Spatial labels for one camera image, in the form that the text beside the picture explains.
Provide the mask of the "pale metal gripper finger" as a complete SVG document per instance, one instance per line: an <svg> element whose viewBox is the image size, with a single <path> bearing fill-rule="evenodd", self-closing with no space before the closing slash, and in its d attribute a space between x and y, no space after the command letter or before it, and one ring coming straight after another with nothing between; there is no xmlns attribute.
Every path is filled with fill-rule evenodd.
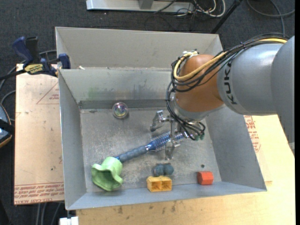
<svg viewBox="0 0 300 225"><path fill-rule="evenodd" d="M165 159L171 160L173 158L173 152L175 148L179 147L180 143L174 139L169 140L165 145Z"/></svg>
<svg viewBox="0 0 300 225"><path fill-rule="evenodd" d="M150 126L150 131L154 132L158 128L162 127L163 122L164 122L163 110L159 110L156 112L156 114L152 120L152 125Z"/></svg>

